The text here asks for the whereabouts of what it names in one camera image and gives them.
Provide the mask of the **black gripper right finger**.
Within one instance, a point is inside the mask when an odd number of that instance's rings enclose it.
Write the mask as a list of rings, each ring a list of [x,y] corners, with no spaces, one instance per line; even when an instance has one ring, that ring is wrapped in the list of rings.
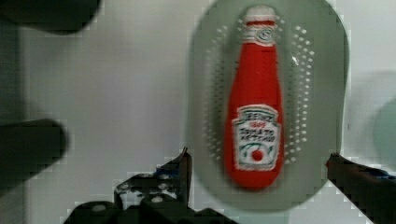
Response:
[[[388,172],[332,153],[327,178],[374,224],[395,224],[396,182]]]

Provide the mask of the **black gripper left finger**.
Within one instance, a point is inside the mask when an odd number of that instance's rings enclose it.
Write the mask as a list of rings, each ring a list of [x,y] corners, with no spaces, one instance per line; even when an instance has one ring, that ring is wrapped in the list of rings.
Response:
[[[122,210],[138,206],[144,199],[167,195],[187,203],[190,197],[192,158],[188,148],[168,163],[157,166],[153,173],[133,175],[114,189],[114,203]]]

